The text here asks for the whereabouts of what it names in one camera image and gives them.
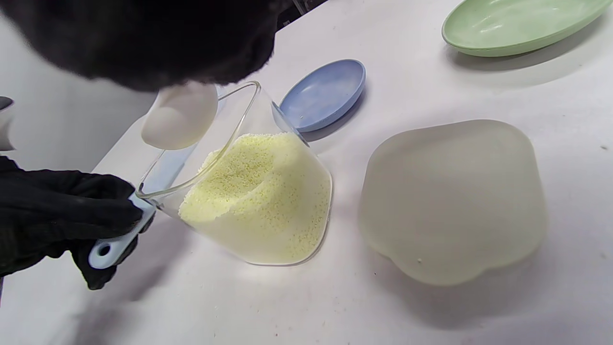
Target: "green dish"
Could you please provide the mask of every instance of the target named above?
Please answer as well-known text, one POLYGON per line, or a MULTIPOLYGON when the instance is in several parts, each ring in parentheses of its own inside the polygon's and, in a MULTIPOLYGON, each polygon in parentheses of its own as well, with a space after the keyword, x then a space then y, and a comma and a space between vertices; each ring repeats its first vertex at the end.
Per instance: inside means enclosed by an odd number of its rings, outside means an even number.
POLYGON ((465 0, 443 24, 464 54, 509 56, 556 43, 586 27, 613 0, 465 0))

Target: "gloved hand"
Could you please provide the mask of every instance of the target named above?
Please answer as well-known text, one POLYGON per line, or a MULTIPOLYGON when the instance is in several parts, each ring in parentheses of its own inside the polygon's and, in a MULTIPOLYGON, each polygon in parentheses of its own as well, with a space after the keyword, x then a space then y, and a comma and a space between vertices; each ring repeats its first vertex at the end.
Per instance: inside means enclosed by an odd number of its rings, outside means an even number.
POLYGON ((90 267, 89 252, 97 239, 125 235, 139 221, 142 211, 128 200, 133 191, 115 176, 24 171, 0 156, 0 277, 69 250, 89 289, 101 289, 137 239, 107 269, 90 267))

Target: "glass container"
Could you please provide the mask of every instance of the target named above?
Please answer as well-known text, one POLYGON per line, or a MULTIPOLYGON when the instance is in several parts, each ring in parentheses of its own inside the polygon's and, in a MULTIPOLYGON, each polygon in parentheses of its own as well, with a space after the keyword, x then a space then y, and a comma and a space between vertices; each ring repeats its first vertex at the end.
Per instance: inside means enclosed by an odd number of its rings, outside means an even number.
POLYGON ((324 238, 332 176, 260 84, 248 82, 219 98, 199 142, 160 153, 137 196, 248 263, 294 265, 324 238), (163 165, 183 166, 169 188, 151 190, 163 165))

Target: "white table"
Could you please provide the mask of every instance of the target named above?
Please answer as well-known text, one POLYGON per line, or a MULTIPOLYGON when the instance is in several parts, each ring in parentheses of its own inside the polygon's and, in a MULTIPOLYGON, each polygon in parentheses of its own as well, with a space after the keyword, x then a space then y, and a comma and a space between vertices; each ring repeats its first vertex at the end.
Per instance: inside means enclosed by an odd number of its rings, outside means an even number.
MULTIPOLYGON (((613 343, 613 23, 507 60, 457 56, 440 37, 458 0, 330 0, 282 30, 254 79, 280 101, 341 58, 368 70, 359 111, 313 143, 331 170, 328 237, 293 268, 247 265, 160 215, 115 279, 89 292, 65 255, 9 277, 2 344, 613 343), (395 133, 472 118, 533 141, 550 232, 527 262, 451 289, 420 285, 356 226, 367 160, 395 133)), ((136 182, 154 150, 139 120, 97 172, 136 182)))

